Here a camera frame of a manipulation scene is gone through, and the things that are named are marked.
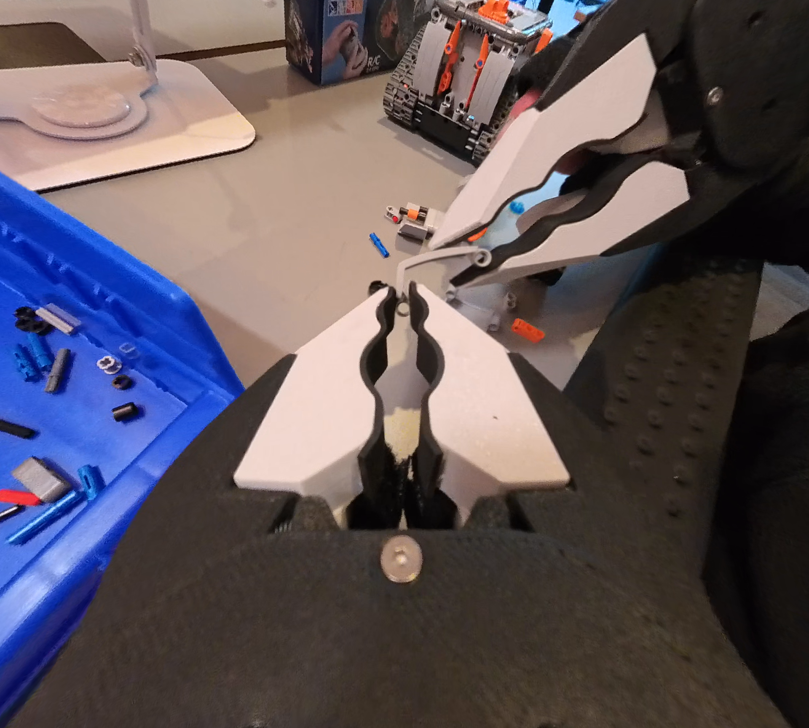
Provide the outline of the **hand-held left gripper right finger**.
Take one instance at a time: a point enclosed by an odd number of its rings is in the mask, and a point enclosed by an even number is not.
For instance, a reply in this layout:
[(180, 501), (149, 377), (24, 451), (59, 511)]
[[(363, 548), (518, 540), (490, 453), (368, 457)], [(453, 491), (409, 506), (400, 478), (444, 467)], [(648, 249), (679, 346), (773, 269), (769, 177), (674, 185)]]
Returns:
[(427, 383), (404, 492), (408, 527), (463, 525), (480, 499), (571, 481), (527, 381), (533, 367), (424, 285), (408, 291)]

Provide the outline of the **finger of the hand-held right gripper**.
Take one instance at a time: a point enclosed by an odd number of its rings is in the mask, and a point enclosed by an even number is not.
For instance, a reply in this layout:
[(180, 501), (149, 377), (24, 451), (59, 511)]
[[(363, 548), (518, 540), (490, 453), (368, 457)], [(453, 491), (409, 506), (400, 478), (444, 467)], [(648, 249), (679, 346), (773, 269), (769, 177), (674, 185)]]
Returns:
[(503, 206), (541, 186), (574, 151), (625, 137), (625, 153), (665, 145), (671, 132), (653, 91), (657, 71), (642, 33), (544, 109), (523, 111), (452, 202), (430, 250), (487, 227)]
[(450, 279), (455, 288), (504, 284), (590, 262), (689, 199), (685, 173), (661, 161), (624, 161), (587, 189), (547, 199), (518, 220), (519, 236), (491, 262)]

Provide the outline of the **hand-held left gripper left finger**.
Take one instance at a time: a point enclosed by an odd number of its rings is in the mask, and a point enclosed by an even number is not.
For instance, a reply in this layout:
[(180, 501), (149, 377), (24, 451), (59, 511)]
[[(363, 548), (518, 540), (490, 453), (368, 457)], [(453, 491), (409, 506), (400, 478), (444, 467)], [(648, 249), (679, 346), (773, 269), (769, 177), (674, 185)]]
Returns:
[(289, 356), (237, 487), (322, 498), (349, 527), (398, 528), (404, 471), (386, 443), (376, 387), (396, 307), (395, 289), (381, 287)]

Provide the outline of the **grey curved panel piece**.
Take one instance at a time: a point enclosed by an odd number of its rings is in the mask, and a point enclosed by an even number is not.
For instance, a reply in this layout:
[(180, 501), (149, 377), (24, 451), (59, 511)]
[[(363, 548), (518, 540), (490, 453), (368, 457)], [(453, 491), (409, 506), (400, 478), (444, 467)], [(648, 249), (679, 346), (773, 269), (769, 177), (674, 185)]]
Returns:
[(517, 297), (505, 285), (483, 287), (448, 286), (444, 300), (465, 318), (489, 334), (500, 331), (503, 324), (510, 324), (517, 316)]
[(401, 261), (396, 267), (396, 279), (394, 288), (396, 290), (397, 302), (407, 302), (406, 273), (408, 270), (420, 267), (421, 265), (444, 261), (452, 258), (469, 258), (474, 266), (487, 267), (492, 261), (491, 251), (482, 247), (475, 247), (465, 244), (458, 247), (444, 247), (437, 250), (430, 250), (418, 255), (409, 257)]

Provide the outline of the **blue parts bin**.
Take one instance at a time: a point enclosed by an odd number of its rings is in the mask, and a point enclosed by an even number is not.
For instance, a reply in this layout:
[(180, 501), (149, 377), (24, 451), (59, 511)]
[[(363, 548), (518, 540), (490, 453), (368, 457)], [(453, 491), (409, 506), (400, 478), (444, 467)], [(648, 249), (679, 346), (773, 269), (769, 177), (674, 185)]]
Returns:
[[(55, 306), (76, 320), (50, 331), (48, 353), (70, 351), (56, 392), (46, 372), (25, 379), (30, 355), (14, 313)], [(187, 293), (105, 237), (2, 175), (1, 414), (34, 431), (2, 433), (2, 489), (37, 458), (82, 489), (93, 466), (104, 487), (22, 545), (8, 539), (41, 505), (2, 520), (2, 723), (14, 713), (83, 618), (118, 542), (159, 478), (244, 392)]]

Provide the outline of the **tracked toy robot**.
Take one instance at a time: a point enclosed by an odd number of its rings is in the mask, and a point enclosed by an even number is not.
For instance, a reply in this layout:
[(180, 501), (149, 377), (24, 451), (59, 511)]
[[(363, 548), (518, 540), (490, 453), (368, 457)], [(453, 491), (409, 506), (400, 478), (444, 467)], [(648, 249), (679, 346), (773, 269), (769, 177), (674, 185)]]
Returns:
[(517, 74), (552, 39), (547, 14), (510, 0), (436, 0), (383, 96), (391, 121), (476, 166), (518, 98)]

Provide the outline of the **black dimpled foam pad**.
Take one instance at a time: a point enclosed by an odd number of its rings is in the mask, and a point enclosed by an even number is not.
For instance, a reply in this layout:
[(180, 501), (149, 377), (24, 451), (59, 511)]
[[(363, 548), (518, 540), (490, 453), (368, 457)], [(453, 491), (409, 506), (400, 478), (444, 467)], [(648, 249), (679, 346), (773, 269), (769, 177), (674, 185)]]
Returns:
[(702, 571), (762, 261), (670, 250), (612, 310), (565, 393), (652, 524)]

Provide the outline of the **grey orange block assembly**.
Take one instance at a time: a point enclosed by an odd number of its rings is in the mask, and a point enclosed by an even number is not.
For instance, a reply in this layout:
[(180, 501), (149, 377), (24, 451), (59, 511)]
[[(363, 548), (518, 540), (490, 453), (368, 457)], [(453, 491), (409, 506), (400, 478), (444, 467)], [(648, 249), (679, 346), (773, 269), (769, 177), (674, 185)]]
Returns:
[(404, 206), (388, 206), (385, 216), (395, 226), (398, 235), (423, 242), (440, 228), (445, 212), (419, 204), (408, 203)]

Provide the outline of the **assorted small block parts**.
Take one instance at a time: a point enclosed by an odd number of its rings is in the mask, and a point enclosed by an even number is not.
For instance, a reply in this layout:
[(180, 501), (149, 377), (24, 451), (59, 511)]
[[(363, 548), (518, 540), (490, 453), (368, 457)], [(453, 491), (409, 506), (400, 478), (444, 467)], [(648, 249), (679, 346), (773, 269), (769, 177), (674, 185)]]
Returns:
[(15, 310), (2, 333), (2, 541), (21, 548), (95, 500), (146, 442), (149, 388), (68, 318)]

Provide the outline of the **white book stand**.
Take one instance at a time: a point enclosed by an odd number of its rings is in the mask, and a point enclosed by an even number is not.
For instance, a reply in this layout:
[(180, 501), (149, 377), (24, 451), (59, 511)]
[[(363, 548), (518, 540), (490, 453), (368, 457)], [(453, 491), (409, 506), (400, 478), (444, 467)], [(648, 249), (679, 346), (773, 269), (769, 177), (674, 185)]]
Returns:
[(253, 126), (197, 67), (157, 59), (147, 0), (129, 6), (128, 62), (2, 70), (3, 175), (41, 193), (254, 142)]

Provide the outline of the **dark desk mat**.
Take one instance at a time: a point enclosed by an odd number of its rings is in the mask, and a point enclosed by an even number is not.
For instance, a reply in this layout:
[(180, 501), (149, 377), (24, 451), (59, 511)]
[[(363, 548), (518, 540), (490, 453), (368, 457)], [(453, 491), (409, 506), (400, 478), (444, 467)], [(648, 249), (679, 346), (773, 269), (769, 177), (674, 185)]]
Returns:
[(106, 59), (66, 25), (1, 25), (1, 69), (104, 63)]

